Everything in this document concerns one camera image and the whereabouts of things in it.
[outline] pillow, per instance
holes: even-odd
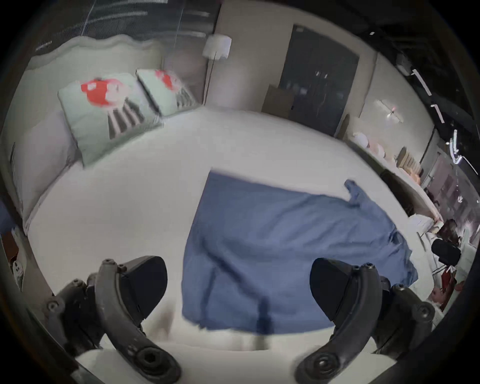
[[[160,123],[129,73],[71,83],[58,96],[84,167]]]
[[[14,143],[11,156],[25,232],[42,194],[75,160],[76,147],[60,106]]]
[[[137,69],[136,73],[162,116],[174,115],[198,105],[175,73],[150,69]]]

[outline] blue towel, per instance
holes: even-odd
[[[345,186],[350,201],[210,172],[185,247],[183,316],[266,335],[330,327],[310,292],[318,257],[370,262],[392,284],[411,285],[407,242],[354,181]]]

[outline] wall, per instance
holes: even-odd
[[[215,32],[232,38],[228,59],[216,61],[207,105],[260,111],[269,84],[278,86],[294,24],[325,35],[359,56],[344,116],[359,116],[372,78],[375,51],[335,24],[268,2],[226,0]]]
[[[440,148],[438,146],[439,144],[445,145],[444,141],[441,139],[440,135],[438,134],[438,131],[434,130],[432,140],[430,141],[427,151],[425,152],[425,156],[421,161],[423,174],[420,180],[422,183],[425,181],[425,179],[427,179],[429,172],[432,170],[433,166],[435,165],[435,161],[437,160],[438,154],[440,153]]]
[[[395,106],[403,123],[392,123],[376,100]],[[425,105],[404,76],[381,54],[377,55],[372,83],[360,118],[368,123],[369,138],[377,140],[385,152],[397,156],[406,146],[420,162],[433,130],[433,121]]]

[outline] screw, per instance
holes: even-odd
[[[59,304],[56,301],[49,301],[47,303],[47,308],[50,312],[54,312],[59,307]]]
[[[155,347],[143,348],[136,359],[142,369],[150,374],[161,374],[168,369],[168,361],[164,353]]]
[[[424,306],[421,306],[419,308],[419,311],[420,311],[420,316],[422,316],[424,319],[426,319],[428,317],[428,314],[430,313],[429,310]]]
[[[314,363],[315,370],[320,375],[329,375],[338,368],[338,360],[332,353],[322,353]]]

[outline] dark door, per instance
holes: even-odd
[[[289,120],[333,136],[358,61],[345,46],[295,24],[278,86],[295,94]]]

